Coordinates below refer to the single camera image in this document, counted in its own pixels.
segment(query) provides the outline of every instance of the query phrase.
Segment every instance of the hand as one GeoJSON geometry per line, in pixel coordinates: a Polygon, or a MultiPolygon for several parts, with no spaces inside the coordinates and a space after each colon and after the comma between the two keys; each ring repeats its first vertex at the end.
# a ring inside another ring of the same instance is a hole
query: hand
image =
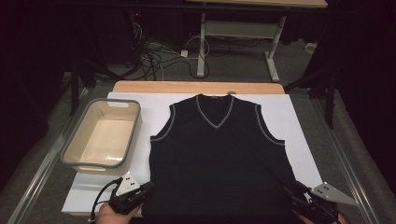
{"type": "Polygon", "coordinates": [[[128,215],[117,214],[108,205],[103,203],[99,209],[99,214],[96,219],[97,224],[128,224],[134,214],[139,210],[140,205],[132,210],[128,215]]]}
{"type": "MultiPolygon", "coordinates": [[[[300,215],[300,214],[297,213],[296,211],[293,210],[293,212],[294,212],[294,214],[295,214],[304,224],[314,224],[314,222],[312,222],[312,221],[309,220],[308,218],[306,218],[306,217],[300,215]]],[[[338,214],[338,221],[339,221],[341,224],[349,224],[349,223],[347,222],[347,220],[344,218],[344,216],[342,216],[340,213],[338,214]]]]}

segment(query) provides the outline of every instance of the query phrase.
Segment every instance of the desk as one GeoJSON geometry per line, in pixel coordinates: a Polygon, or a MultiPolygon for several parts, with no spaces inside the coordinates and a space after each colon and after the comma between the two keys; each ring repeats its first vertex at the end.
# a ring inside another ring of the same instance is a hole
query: desk
{"type": "MultiPolygon", "coordinates": [[[[170,116],[169,105],[197,93],[224,95],[237,92],[235,97],[262,105],[262,113],[271,133],[286,141],[286,151],[296,178],[314,188],[322,183],[290,97],[275,83],[210,83],[120,81],[107,96],[113,99],[134,99],[141,105],[142,127],[129,171],[139,183],[149,181],[149,137],[163,127],[170,116]]],[[[64,203],[63,212],[86,215],[92,209],[99,190],[117,176],[76,174],[64,203]]],[[[108,199],[111,189],[105,191],[108,199]]]]}
{"type": "MultiPolygon", "coordinates": [[[[221,3],[221,4],[243,4],[253,6],[274,6],[274,7],[320,7],[325,8],[327,3],[324,0],[188,0],[192,2],[221,3]]],[[[277,74],[274,54],[279,38],[285,24],[286,16],[282,16],[278,23],[257,23],[257,22],[235,22],[235,21],[207,21],[206,14],[201,18],[201,43],[197,65],[197,76],[205,75],[205,36],[206,35],[225,35],[242,36],[251,38],[272,39],[270,51],[265,52],[265,61],[268,71],[274,82],[279,81],[277,74]]]]}

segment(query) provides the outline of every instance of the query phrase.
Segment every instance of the white surface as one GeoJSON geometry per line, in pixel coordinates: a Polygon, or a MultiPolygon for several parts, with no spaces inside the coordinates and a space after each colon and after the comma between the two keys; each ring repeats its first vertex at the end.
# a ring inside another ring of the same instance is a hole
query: white surface
{"type": "MultiPolygon", "coordinates": [[[[141,105],[142,127],[137,139],[130,172],[136,181],[149,181],[149,137],[157,134],[169,119],[169,105],[196,94],[186,93],[133,93],[111,92],[108,98],[136,100],[141,105]]],[[[286,152],[296,179],[314,188],[322,183],[318,168],[306,143],[300,123],[287,94],[237,94],[236,98],[262,105],[262,114],[271,134],[286,142],[286,152]]],[[[65,213],[91,212],[93,202],[100,189],[119,176],[77,174],[64,203],[65,213]]],[[[108,200],[109,188],[102,195],[108,200]]]]}
{"type": "Polygon", "coordinates": [[[120,163],[133,127],[133,120],[99,119],[79,161],[105,165],[120,163]]]}

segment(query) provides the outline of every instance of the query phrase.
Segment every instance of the black cable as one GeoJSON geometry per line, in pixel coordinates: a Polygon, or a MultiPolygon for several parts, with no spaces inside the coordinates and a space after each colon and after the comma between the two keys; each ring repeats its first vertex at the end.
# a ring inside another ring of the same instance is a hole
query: black cable
{"type": "Polygon", "coordinates": [[[154,76],[154,81],[155,81],[156,80],[155,74],[160,69],[160,66],[161,66],[160,65],[161,59],[162,59],[161,55],[151,52],[150,49],[145,49],[144,54],[146,54],[146,55],[144,55],[144,57],[141,57],[141,58],[143,58],[143,61],[141,59],[141,63],[142,63],[142,68],[143,68],[143,73],[144,73],[144,75],[142,77],[144,77],[145,80],[148,80],[149,76],[154,76]],[[147,60],[150,63],[150,65],[144,65],[145,60],[147,60]]]}
{"type": "Polygon", "coordinates": [[[132,65],[133,65],[133,68],[132,68],[131,70],[129,70],[128,72],[126,72],[126,73],[120,75],[121,77],[127,77],[127,76],[129,76],[129,75],[131,75],[131,74],[137,72],[137,71],[141,68],[142,63],[140,62],[140,55],[141,55],[142,50],[143,50],[143,48],[144,48],[144,46],[143,46],[142,43],[144,43],[144,41],[141,41],[141,40],[140,40],[140,41],[138,42],[138,44],[135,45],[135,47],[134,47],[134,56],[133,56],[133,58],[132,58],[132,65]]]}
{"type": "Polygon", "coordinates": [[[182,58],[183,58],[183,57],[179,56],[179,57],[176,57],[176,58],[173,58],[173,59],[169,59],[169,60],[163,61],[163,62],[161,62],[161,63],[169,63],[169,62],[172,62],[172,61],[174,61],[174,60],[176,60],[176,59],[182,59],[182,58]]]}
{"type": "Polygon", "coordinates": [[[110,187],[111,185],[113,185],[113,184],[120,184],[121,182],[122,182],[122,177],[120,177],[120,178],[118,178],[118,179],[116,179],[116,180],[111,181],[110,183],[106,184],[106,185],[100,190],[98,196],[97,196],[96,199],[95,199],[95,202],[93,203],[93,207],[92,207],[92,210],[91,210],[90,219],[88,219],[88,222],[89,222],[89,223],[93,223],[93,224],[95,223],[95,216],[96,216],[96,214],[95,214],[95,209],[96,209],[96,205],[99,204],[98,201],[99,201],[100,197],[102,196],[103,192],[104,192],[108,187],[110,187]]]}
{"type": "Polygon", "coordinates": [[[145,47],[142,50],[142,55],[140,55],[140,62],[142,63],[144,78],[145,78],[145,80],[148,80],[148,78],[147,78],[148,71],[146,71],[147,66],[144,64],[145,60],[147,59],[146,54],[147,54],[147,50],[146,50],[146,43],[145,43],[145,47]]]}
{"type": "Polygon", "coordinates": [[[190,76],[192,76],[192,73],[191,73],[191,65],[190,65],[189,63],[187,63],[187,62],[184,62],[184,61],[178,61],[178,62],[174,62],[174,63],[169,63],[168,65],[163,66],[163,69],[164,69],[164,68],[167,68],[167,67],[169,67],[169,66],[171,66],[171,65],[174,65],[174,64],[176,64],[176,63],[185,63],[186,65],[188,65],[188,66],[189,66],[190,76]]]}

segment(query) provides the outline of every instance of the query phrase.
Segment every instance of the beige plastic tray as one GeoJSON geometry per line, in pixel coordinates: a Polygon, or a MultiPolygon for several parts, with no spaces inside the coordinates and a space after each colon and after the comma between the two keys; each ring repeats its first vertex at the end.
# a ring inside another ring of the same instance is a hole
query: beige plastic tray
{"type": "Polygon", "coordinates": [[[61,159],[80,173],[124,175],[140,125],[137,101],[96,99],[85,109],[61,159]]]}

